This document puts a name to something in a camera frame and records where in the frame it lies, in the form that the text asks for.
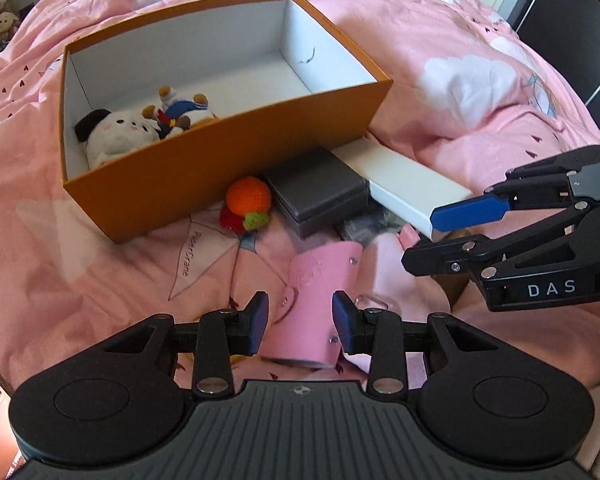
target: pink leather pouch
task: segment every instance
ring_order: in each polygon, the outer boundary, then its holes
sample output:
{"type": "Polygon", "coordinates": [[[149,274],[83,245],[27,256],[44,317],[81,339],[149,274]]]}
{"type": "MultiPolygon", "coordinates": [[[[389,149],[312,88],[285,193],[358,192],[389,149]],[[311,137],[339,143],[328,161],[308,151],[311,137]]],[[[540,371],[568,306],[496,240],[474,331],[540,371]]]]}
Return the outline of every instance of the pink leather pouch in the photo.
{"type": "Polygon", "coordinates": [[[261,357],[310,368],[336,365],[341,347],[331,297],[336,290],[351,293],[360,256],[359,243],[334,242],[291,260],[283,302],[260,345],[261,357]]]}

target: blue and white plush toy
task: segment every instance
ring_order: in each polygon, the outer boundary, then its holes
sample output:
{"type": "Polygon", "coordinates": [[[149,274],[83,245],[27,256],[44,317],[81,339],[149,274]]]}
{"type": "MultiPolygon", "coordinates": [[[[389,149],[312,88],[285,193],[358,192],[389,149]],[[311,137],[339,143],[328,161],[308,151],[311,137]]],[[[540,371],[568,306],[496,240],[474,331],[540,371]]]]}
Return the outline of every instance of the blue and white plush toy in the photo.
{"type": "Polygon", "coordinates": [[[193,101],[181,99],[170,86],[162,86],[158,91],[161,108],[154,105],[142,110],[145,119],[153,119],[160,128],[160,138],[170,134],[180,134],[195,124],[216,120],[216,116],[209,111],[209,102],[204,94],[196,94],[193,101]]]}

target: crochet toy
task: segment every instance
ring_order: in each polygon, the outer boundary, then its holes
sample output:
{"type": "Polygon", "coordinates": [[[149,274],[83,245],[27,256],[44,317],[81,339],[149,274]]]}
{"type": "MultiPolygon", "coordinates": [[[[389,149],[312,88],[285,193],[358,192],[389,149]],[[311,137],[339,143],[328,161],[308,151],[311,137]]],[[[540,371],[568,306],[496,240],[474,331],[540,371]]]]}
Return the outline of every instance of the crochet toy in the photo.
{"type": "Polygon", "coordinates": [[[255,231],[269,223],[271,192],[267,184],[248,176],[237,180],[226,192],[220,225],[236,234],[255,231]]]}
{"type": "Polygon", "coordinates": [[[187,101],[179,98],[172,87],[161,86],[158,95],[162,108],[147,106],[142,110],[142,116],[157,121],[161,139],[169,134],[180,134],[195,124],[202,126],[217,119],[209,111],[209,101],[204,94],[196,94],[193,101],[187,101]]]}
{"type": "Polygon", "coordinates": [[[74,129],[78,141],[85,143],[90,170],[160,140],[149,121],[131,112],[94,110],[74,129]]]}

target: open cardboard box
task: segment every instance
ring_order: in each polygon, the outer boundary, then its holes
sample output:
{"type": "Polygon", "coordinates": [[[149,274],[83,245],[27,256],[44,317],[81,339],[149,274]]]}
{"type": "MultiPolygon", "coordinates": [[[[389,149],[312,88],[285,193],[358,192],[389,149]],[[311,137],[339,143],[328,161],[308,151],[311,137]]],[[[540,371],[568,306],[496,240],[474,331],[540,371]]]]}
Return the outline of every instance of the open cardboard box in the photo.
{"type": "Polygon", "coordinates": [[[62,62],[62,182],[113,241],[221,200],[238,178],[364,135],[391,80],[306,0],[200,0],[69,44],[62,62]],[[75,124],[97,108],[206,94],[220,119],[90,171],[75,124]]]}

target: white plush toy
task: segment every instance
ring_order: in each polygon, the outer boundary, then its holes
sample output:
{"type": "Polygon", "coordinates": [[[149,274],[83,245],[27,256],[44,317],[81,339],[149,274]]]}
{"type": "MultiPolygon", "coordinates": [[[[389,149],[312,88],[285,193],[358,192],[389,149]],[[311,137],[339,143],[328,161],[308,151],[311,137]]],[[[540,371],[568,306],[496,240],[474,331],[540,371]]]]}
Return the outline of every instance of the white plush toy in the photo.
{"type": "Polygon", "coordinates": [[[95,168],[160,140],[141,114],[94,110],[75,125],[78,141],[86,146],[89,168],[95,168]]]}

